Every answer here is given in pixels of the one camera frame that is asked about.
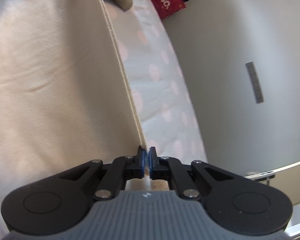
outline round black disc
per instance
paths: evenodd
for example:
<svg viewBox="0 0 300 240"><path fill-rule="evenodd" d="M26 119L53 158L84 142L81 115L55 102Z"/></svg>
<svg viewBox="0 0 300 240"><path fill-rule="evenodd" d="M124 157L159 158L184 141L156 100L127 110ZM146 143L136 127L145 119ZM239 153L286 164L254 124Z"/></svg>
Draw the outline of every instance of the round black disc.
<svg viewBox="0 0 300 240"><path fill-rule="evenodd" d="M203 205L222 227L251 236L284 229L292 214L291 201L284 193L249 180L216 183Z"/></svg>
<svg viewBox="0 0 300 240"><path fill-rule="evenodd" d="M39 181L11 192L1 214L10 230L27 235L51 235L79 223L89 202L74 181Z"/></svg>

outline ribbed gray surface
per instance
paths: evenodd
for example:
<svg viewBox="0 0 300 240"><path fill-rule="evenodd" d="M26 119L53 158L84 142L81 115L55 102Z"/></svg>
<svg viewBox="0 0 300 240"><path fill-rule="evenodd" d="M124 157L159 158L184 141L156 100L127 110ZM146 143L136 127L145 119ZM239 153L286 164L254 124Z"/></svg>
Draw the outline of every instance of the ribbed gray surface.
<svg viewBox="0 0 300 240"><path fill-rule="evenodd" d="M52 236L12 232L4 240L282 240L283 231L269 236L230 232L206 214L200 203L183 200L175 191L121 191L113 200L94 204L75 227Z"/></svg>

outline cream fabric sheet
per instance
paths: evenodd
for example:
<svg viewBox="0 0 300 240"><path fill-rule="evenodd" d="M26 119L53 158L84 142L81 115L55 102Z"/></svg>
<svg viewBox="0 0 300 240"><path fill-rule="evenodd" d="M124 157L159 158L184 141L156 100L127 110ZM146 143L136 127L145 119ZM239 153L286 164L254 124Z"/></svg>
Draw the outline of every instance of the cream fabric sheet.
<svg viewBox="0 0 300 240"><path fill-rule="evenodd" d="M135 154L135 113L102 0L0 0L0 205L21 185Z"/></svg>

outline screw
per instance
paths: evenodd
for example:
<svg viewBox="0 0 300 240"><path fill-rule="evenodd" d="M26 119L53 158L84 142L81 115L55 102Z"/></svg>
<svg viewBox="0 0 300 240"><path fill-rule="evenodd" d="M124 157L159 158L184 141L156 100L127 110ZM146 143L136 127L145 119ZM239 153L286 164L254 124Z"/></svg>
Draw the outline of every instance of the screw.
<svg viewBox="0 0 300 240"><path fill-rule="evenodd" d="M110 198L111 197L111 192L106 189L100 189L95 192L95 196L98 198Z"/></svg>
<svg viewBox="0 0 300 240"><path fill-rule="evenodd" d="M195 198L195 197L199 196L199 191L197 191L196 189L190 188L190 189L186 189L183 192L183 195L188 198Z"/></svg>

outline light blue patterned fabric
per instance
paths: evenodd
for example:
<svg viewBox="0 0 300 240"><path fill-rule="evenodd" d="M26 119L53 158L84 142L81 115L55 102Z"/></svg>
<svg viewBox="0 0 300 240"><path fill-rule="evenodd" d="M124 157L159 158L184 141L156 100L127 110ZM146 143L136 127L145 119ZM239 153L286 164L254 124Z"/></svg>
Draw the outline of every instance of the light blue patterned fabric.
<svg viewBox="0 0 300 240"><path fill-rule="evenodd" d="M206 161L177 56L151 0L133 0L127 12L105 3L147 146L184 164Z"/></svg>

